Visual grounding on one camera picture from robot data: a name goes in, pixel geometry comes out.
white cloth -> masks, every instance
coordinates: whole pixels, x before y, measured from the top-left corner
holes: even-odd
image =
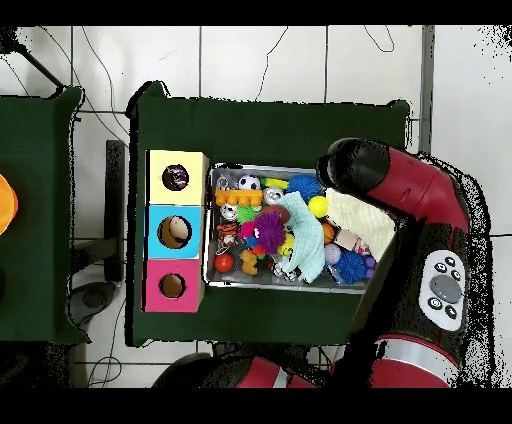
[[[332,188],[325,197],[329,223],[357,234],[378,262],[395,234],[395,222],[381,209]]]

dark green mat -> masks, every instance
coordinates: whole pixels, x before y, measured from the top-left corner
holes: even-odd
[[[0,236],[0,340],[79,343],[66,314],[70,271],[70,123],[82,89],[51,99],[0,97],[0,173],[18,213]]]
[[[186,150],[203,152],[210,163],[314,168],[316,158],[342,137],[405,147],[408,104],[169,99],[161,84],[153,83],[132,98],[127,115],[133,118],[128,214],[132,221],[136,217],[128,229],[128,257],[135,257],[135,266],[127,269],[127,340],[343,343],[359,295],[207,287],[196,314],[141,312],[145,164],[140,158],[146,149]]]

yellow box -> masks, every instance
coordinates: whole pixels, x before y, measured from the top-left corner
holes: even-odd
[[[149,196],[146,193],[146,201],[149,200],[153,205],[201,206],[204,204],[209,166],[206,156],[201,152],[170,150],[147,150],[146,154],[149,154],[149,170],[146,170],[146,178],[149,178]],[[183,179],[175,183],[175,175]]]

cable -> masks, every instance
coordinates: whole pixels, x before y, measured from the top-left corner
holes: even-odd
[[[279,43],[281,42],[281,40],[283,39],[284,37],[284,34],[286,34],[286,31],[288,31],[288,25],[286,25],[286,29],[283,31],[283,33],[281,34],[281,37],[279,37],[279,40],[277,40],[277,43],[275,44],[274,47],[272,47],[272,49],[267,53],[267,66],[265,67],[265,72],[263,72],[263,78],[261,79],[261,85],[260,85],[260,91],[258,92],[258,95],[256,96],[256,98],[254,99],[254,101],[258,100],[258,97],[260,97],[260,94],[261,94],[261,90],[263,90],[263,83],[265,82],[265,75],[267,74],[267,70],[268,70],[268,56],[270,55],[270,53],[272,53],[274,51],[274,49],[279,45]]]
[[[110,353],[108,356],[105,356],[103,358],[101,358],[98,362],[96,362],[94,364],[94,367],[92,368],[92,371],[91,371],[91,374],[89,375],[89,380],[87,382],[87,388],[91,387],[92,385],[94,384],[102,384],[101,388],[103,389],[105,387],[105,384],[111,382],[111,381],[114,381],[115,379],[117,379],[120,375],[121,375],[121,372],[123,370],[123,366],[121,365],[121,362],[119,361],[119,359],[117,359],[116,357],[112,356],[112,353],[114,352],[114,343],[115,343],[115,339],[116,339],[116,329],[117,329],[117,322],[119,321],[119,317],[121,316],[121,311],[123,310],[123,307],[126,303],[126,298],[123,300],[123,303],[121,304],[121,307],[119,308],[119,312],[117,313],[117,317],[116,317],[116,322],[114,323],[114,333],[112,335],[112,345],[110,346]],[[105,378],[102,380],[102,381],[96,381],[94,383],[91,383],[91,380],[92,380],[92,376],[94,374],[94,371],[96,370],[96,367],[98,365],[101,364],[101,361],[103,361],[104,359],[108,359],[108,365],[107,365],[107,372],[105,373]],[[111,378],[109,379],[109,374],[110,374],[110,367],[112,365],[112,359],[114,361],[117,362],[117,364],[119,365],[119,373],[114,377],[114,378]]]
[[[389,36],[389,39],[391,40],[391,44],[392,44],[392,48],[391,50],[383,50],[380,48],[379,46],[379,43],[377,43],[377,41],[375,41],[375,38],[372,37],[372,35],[368,32],[368,28],[366,28],[366,25],[363,25],[364,26],[364,30],[366,31],[366,33],[368,34],[368,36],[373,40],[373,42],[375,43],[375,45],[377,46],[377,48],[383,52],[383,53],[391,53],[395,50],[395,42],[393,41],[393,37],[391,37],[391,33],[389,32],[389,28],[387,25],[384,25],[386,27],[386,31],[388,32],[388,36]]]
[[[25,86],[23,85],[23,83],[21,82],[20,80],[20,77],[18,76],[18,74],[16,73],[16,71],[14,70],[14,68],[11,66],[11,64],[9,62],[7,62],[7,59],[5,57],[2,57],[1,58],[6,64],[7,66],[11,69],[12,73],[14,74],[14,76],[16,77],[16,79],[19,81],[19,83],[21,84],[21,86],[23,87],[23,90],[25,90],[25,93],[27,94],[27,96],[29,96],[28,94],[28,91],[27,89],[25,88]]]
[[[59,42],[53,38],[53,35],[51,35],[48,30],[45,28],[45,27],[42,27],[40,26],[39,28],[41,28],[44,32],[46,32],[46,34],[48,34],[48,36],[54,41],[55,44],[57,44],[57,46],[59,47],[59,49],[62,51],[62,53],[64,53],[64,56],[66,56],[66,59],[68,60],[69,64],[71,65],[71,69],[73,71],[73,73],[75,74],[75,77],[76,77],[76,80],[78,82],[78,85],[82,86],[82,83],[80,82],[80,79],[78,78],[78,74],[76,73],[76,70],[75,68],[73,67],[73,65],[71,64],[71,60],[69,59],[69,56],[67,55],[67,53],[64,51],[64,49],[62,48],[62,46],[59,44]],[[85,96],[85,100],[87,100],[87,102],[89,103],[89,106],[91,107],[93,113],[96,115],[96,118],[98,118],[98,120],[101,122],[101,124],[105,127],[105,129],[110,133],[112,134],[115,138],[117,138],[119,141],[122,141],[124,143],[124,141],[117,135],[115,134],[114,132],[112,132],[112,130],[107,127],[105,125],[105,123],[103,122],[103,120],[100,118],[100,116],[98,115],[98,113],[96,112],[96,110],[94,109],[91,101],[89,100],[89,97],[87,96],[87,94],[85,94],[84,92],[84,96]]]
[[[91,42],[89,41],[89,37],[87,37],[87,33],[85,32],[85,28],[83,26],[82,26],[82,31],[84,32],[85,39],[87,40],[87,44],[89,44],[89,47],[91,48],[92,53],[94,54],[94,56],[96,56],[96,59],[98,59],[98,61],[100,62],[101,66],[103,66],[103,69],[105,69],[105,72],[107,73],[108,83],[110,84],[110,108],[112,109],[112,113],[114,114],[114,119],[119,124],[119,126],[122,128],[122,130],[126,133],[126,135],[129,137],[130,134],[128,134],[128,131],[126,131],[126,129],[121,125],[121,123],[117,119],[117,116],[114,113],[115,97],[114,97],[114,85],[112,84],[112,78],[110,78],[110,74],[109,74],[109,72],[107,70],[107,67],[101,61],[101,59],[98,56],[98,54],[92,48]]]

orange ball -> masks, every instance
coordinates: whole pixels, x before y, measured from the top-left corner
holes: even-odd
[[[324,222],[322,224],[322,228],[324,230],[324,244],[332,243],[334,240],[334,236],[336,233],[334,232],[334,228],[331,224]]]

